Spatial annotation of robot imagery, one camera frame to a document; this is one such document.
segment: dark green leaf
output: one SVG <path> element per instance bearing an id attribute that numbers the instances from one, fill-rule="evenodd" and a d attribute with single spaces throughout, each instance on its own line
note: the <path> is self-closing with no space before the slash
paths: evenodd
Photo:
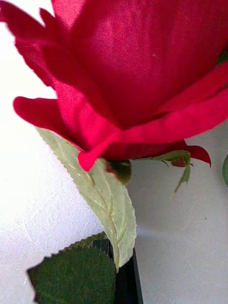
<path id="1" fill-rule="evenodd" d="M 226 156 L 222 166 L 222 176 L 226 186 L 228 187 L 228 155 Z"/>
<path id="2" fill-rule="evenodd" d="M 88 247 L 89 245 L 91 245 L 91 243 L 95 240 L 101 240 L 104 239 L 106 237 L 106 234 L 104 232 L 98 233 L 98 234 L 93 234 L 92 236 L 82 239 L 79 242 L 76 242 L 74 244 L 72 244 L 69 248 L 72 247 Z"/>
<path id="3" fill-rule="evenodd" d="M 74 247 L 28 270 L 38 304 L 113 304 L 116 270 L 106 254 Z"/>
<path id="4" fill-rule="evenodd" d="M 220 65 L 227 60 L 228 60 L 228 52 L 224 51 L 220 54 L 218 61 L 217 61 L 217 65 Z"/>
<path id="5" fill-rule="evenodd" d="M 130 161 L 108 161 L 111 169 L 115 172 L 118 180 L 125 186 L 132 176 L 132 166 Z"/>

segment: black stand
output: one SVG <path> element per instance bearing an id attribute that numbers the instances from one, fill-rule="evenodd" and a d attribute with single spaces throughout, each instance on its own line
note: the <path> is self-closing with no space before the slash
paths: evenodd
<path id="1" fill-rule="evenodd" d="M 112 246 L 108 239 L 93 241 L 93 246 L 96 246 L 98 249 L 102 249 L 110 258 L 113 258 Z M 119 272 L 116 275 L 115 286 L 114 304 L 143 304 L 143 296 L 134 249 L 133 256 L 130 261 L 119 269 Z"/>

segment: red rose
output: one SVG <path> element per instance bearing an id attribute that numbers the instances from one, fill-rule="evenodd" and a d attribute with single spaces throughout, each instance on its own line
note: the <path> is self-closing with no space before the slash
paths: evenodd
<path id="1" fill-rule="evenodd" d="M 187 149 L 184 138 L 228 116 L 228 63 L 216 67 L 228 41 L 227 0 L 52 0 L 45 27 L 0 1 L 26 63 L 57 99 L 17 97 L 15 111 L 82 152 L 135 159 Z"/>

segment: red petal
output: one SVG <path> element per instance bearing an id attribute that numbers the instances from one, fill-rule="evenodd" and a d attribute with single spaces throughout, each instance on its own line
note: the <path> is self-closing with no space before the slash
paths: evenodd
<path id="1" fill-rule="evenodd" d="M 87 0 L 51 0 L 55 15 L 70 29 Z"/>
<path id="2" fill-rule="evenodd" d="M 65 16 L 70 6 L 62 10 Z M 227 15 L 227 0 L 87 0 L 72 45 L 129 128 L 151 121 L 215 66 L 228 39 Z"/>
<path id="3" fill-rule="evenodd" d="M 17 97 L 13 106 L 15 112 L 27 122 L 52 130 L 78 147 L 63 122 L 56 99 Z"/>
<path id="4" fill-rule="evenodd" d="M 111 161 L 134 160 L 141 157 L 163 154 L 163 150 L 169 146 L 169 143 L 143 144 L 115 142 L 102 153 L 102 157 Z"/>
<path id="5" fill-rule="evenodd" d="M 16 40 L 15 46 L 18 49 L 18 52 L 23 56 L 26 64 L 37 74 L 43 83 L 54 88 L 52 76 L 46 67 L 39 48 L 35 45 L 26 44 L 20 40 Z"/>
<path id="6" fill-rule="evenodd" d="M 206 76 L 181 94 L 164 103 L 154 114 L 172 112 L 192 103 L 198 103 L 219 91 L 228 82 L 228 62 L 215 67 Z"/>
<path id="7" fill-rule="evenodd" d="M 40 43 L 51 39 L 46 29 L 27 13 L 5 1 L 0 1 L 0 14 L 0 19 L 7 23 L 9 30 L 15 36 L 16 48 L 24 57 L 26 64 L 45 85 L 53 87 L 51 75 L 47 71 L 39 47 Z"/>
<path id="8" fill-rule="evenodd" d="M 207 162 L 211 166 L 210 156 L 209 156 L 208 152 L 202 147 L 188 146 L 185 143 L 185 141 L 179 141 L 179 142 L 175 142 L 175 143 L 172 143 L 171 145 L 169 145 L 169 147 L 167 149 L 162 151 L 162 154 L 169 153 L 169 152 L 175 151 L 175 150 L 186 150 L 186 151 L 190 152 L 192 158 L 195 158 L 195 159 L 203 161 L 203 162 Z"/>
<path id="9" fill-rule="evenodd" d="M 217 96 L 126 131 L 119 131 L 110 136 L 89 152 L 82 152 L 79 161 L 85 170 L 89 170 L 95 160 L 113 143 L 170 143 L 191 137 L 211 129 L 228 117 L 228 89 Z M 188 148 L 192 157 L 210 163 L 206 152 L 199 147 Z"/>
<path id="10" fill-rule="evenodd" d="M 94 109 L 110 121 L 114 121 L 107 105 L 102 100 L 100 92 L 93 80 L 86 74 L 75 58 L 63 48 L 57 46 L 44 46 L 43 54 L 52 75 L 60 82 L 73 86 L 84 95 Z"/>
<path id="11" fill-rule="evenodd" d="M 50 37 L 50 40 L 61 43 L 59 25 L 56 18 L 45 9 L 40 9 L 39 13 L 45 23 L 46 35 Z"/>
<path id="12" fill-rule="evenodd" d="M 6 22 L 12 34 L 22 40 L 46 39 L 45 28 L 15 5 L 0 0 L 0 21 Z"/>
<path id="13" fill-rule="evenodd" d="M 182 140 L 218 125 L 228 117 L 228 89 L 200 103 L 122 132 L 125 143 L 168 143 Z"/>

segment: white background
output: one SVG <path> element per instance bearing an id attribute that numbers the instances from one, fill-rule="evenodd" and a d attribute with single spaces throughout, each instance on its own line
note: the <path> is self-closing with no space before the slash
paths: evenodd
<path id="1" fill-rule="evenodd" d="M 48 0 L 14 0 L 35 18 Z M 44 256 L 102 231 L 52 151 L 12 100 L 55 97 L 24 64 L 0 24 L 0 304 L 32 304 L 25 271 Z M 173 202 L 182 169 L 133 162 L 129 192 L 136 211 L 136 254 L 144 304 L 228 302 L 228 189 L 222 163 L 228 123 L 188 140 L 208 150 L 212 168 L 193 161 L 190 181 Z"/>

